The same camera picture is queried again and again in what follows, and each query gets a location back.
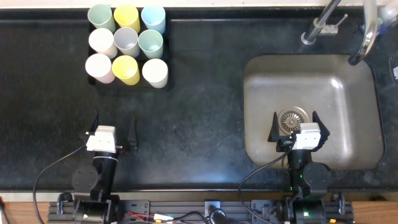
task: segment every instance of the sink drain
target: sink drain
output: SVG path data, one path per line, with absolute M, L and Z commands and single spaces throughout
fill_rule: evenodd
M 291 131 L 300 130 L 300 124 L 307 123 L 309 118 L 303 109 L 293 106 L 282 110 L 279 113 L 278 120 L 281 130 L 285 134 L 290 134 Z

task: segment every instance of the wooden table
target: wooden table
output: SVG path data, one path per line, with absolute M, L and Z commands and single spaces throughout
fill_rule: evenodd
M 6 202 L 6 211 L 11 223 L 39 223 L 32 202 Z M 47 219 L 48 202 L 39 202 L 39 211 Z M 398 223 L 398 202 L 353 202 L 355 224 Z

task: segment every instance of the sink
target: sink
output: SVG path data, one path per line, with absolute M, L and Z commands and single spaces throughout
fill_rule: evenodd
M 348 55 L 263 55 L 244 70 L 246 151 L 258 165 L 276 157 L 267 142 L 277 112 L 280 134 L 312 122 L 316 111 L 330 136 L 312 159 L 332 169 L 370 169 L 384 154 L 372 70 Z M 273 165 L 282 167 L 281 163 Z

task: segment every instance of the chrome faucet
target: chrome faucet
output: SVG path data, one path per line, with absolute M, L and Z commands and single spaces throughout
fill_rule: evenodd
M 336 9 L 341 0 L 331 0 L 329 5 L 323 10 L 319 18 L 314 19 L 310 28 L 307 32 L 304 32 L 301 36 L 301 40 L 304 44 L 311 45 L 314 44 L 317 36 L 322 32 L 326 26 L 326 20 L 330 17 L 330 14 Z M 361 47 L 356 54 L 352 54 L 348 63 L 350 65 L 358 64 L 365 56 L 369 53 L 374 39 L 377 34 L 377 5 L 376 0 L 363 0 L 363 9 L 365 15 L 365 33 L 364 39 L 362 41 Z

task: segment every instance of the white cup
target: white cup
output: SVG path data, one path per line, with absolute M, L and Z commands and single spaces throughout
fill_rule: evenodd
M 163 34 L 166 30 L 166 12 L 163 7 L 149 6 L 141 12 L 142 21 L 148 29 L 156 30 Z
M 101 83 L 111 83 L 115 76 L 112 72 L 112 62 L 104 54 L 93 54 L 86 61 L 86 71 Z
M 97 53 L 105 54 L 109 58 L 114 58 L 118 54 L 118 49 L 113 43 L 113 34 L 108 29 L 94 30 L 88 38 L 88 44 Z
M 105 4 L 98 4 L 91 7 L 88 10 L 87 17 L 96 28 L 105 28 L 111 32 L 116 30 L 112 10 Z
M 129 27 L 118 29 L 113 36 L 114 44 L 124 55 L 137 57 L 139 55 L 138 34 Z
M 149 59 L 163 56 L 163 37 L 156 30 L 142 32 L 138 37 L 138 44 Z
M 167 84 L 169 69 L 161 59 L 151 59 L 142 68 L 142 76 L 155 88 L 163 88 Z

